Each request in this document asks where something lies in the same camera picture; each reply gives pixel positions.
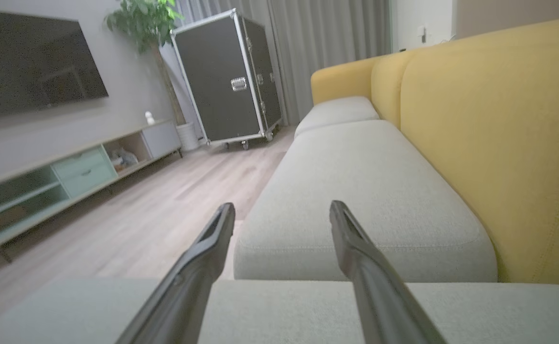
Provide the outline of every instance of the sofa backrest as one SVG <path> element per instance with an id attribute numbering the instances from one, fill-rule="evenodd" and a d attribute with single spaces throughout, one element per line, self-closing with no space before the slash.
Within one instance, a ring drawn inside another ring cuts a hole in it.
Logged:
<path id="1" fill-rule="evenodd" d="M 363 96 L 371 98 L 371 68 L 381 57 L 371 57 L 360 61 L 335 65 L 317 70 L 312 75 L 312 99 L 314 105 L 343 97 Z"/>
<path id="2" fill-rule="evenodd" d="M 559 20 L 413 56 L 400 130 L 485 226 L 500 281 L 559 284 Z"/>
<path id="3" fill-rule="evenodd" d="M 400 85 L 409 61 L 422 49 L 384 55 L 371 72 L 371 103 L 382 119 L 400 128 Z"/>

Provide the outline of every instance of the sofa cushion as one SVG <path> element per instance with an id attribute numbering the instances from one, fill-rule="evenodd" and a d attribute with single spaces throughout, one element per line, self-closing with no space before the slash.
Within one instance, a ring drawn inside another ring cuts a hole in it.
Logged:
<path id="1" fill-rule="evenodd" d="M 332 200 L 350 207 L 406 281 L 496 281 L 480 222 L 386 120 L 294 140 L 242 224 L 235 277 L 345 279 L 328 220 Z"/>
<path id="2" fill-rule="evenodd" d="M 113 344 L 158 283 L 57 281 L 0 316 L 0 344 Z"/>
<path id="3" fill-rule="evenodd" d="M 448 344 L 559 343 L 559 285 L 411 283 Z M 199 343 L 364 343 L 353 286 L 218 281 Z"/>
<path id="4" fill-rule="evenodd" d="M 0 317 L 0 344 L 114 344 L 159 281 L 73 279 Z M 411 283 L 448 344 L 559 343 L 559 285 Z M 217 281 L 199 344 L 364 343 L 352 284 Z"/>
<path id="5" fill-rule="evenodd" d="M 320 103 L 303 118 L 294 136 L 311 129 L 359 120 L 379 119 L 371 102 L 365 97 L 347 97 Z"/>

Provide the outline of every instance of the mint green drawer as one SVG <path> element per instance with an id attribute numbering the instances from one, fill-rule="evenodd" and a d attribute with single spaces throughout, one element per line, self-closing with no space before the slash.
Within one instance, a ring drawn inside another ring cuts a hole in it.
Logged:
<path id="1" fill-rule="evenodd" d="M 61 161 L 53 163 L 54 172 L 59 179 L 66 180 L 82 172 L 90 170 L 90 168 L 101 163 L 106 163 L 102 152 L 99 148 L 93 148 L 82 153 L 74 154 Z"/>
<path id="2" fill-rule="evenodd" d="M 71 198 L 85 194 L 95 187 L 111 181 L 114 177 L 113 171 L 103 163 L 93 166 L 84 172 L 72 176 L 63 181 L 63 186 Z"/>

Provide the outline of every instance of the small object on shelf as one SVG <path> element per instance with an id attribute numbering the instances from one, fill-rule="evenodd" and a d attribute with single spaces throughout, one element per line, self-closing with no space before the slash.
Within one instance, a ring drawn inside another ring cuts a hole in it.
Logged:
<path id="1" fill-rule="evenodd" d="M 114 161 L 118 161 L 118 159 L 121 159 L 120 165 L 122 166 L 122 168 L 120 170 L 124 170 L 125 168 L 137 165 L 140 162 L 135 154 L 127 152 L 122 147 L 118 148 L 118 150 L 112 150 L 110 159 L 112 160 L 112 165 L 114 165 L 114 168 L 116 168 Z"/>
<path id="2" fill-rule="evenodd" d="M 122 159 L 122 157 L 112 159 L 112 165 L 114 166 L 114 170 L 116 170 L 116 172 L 120 172 L 125 169 L 123 162 L 124 160 Z"/>
<path id="3" fill-rule="evenodd" d="M 150 111 L 146 111 L 146 122 L 148 122 L 148 124 L 151 126 L 152 124 L 154 124 L 154 118 L 152 117 L 152 113 Z"/>

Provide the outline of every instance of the television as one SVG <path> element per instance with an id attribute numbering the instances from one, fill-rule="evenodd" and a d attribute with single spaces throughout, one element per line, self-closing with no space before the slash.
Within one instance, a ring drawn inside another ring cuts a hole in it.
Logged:
<path id="1" fill-rule="evenodd" d="M 0 13 L 0 116 L 107 96 L 77 21 Z"/>

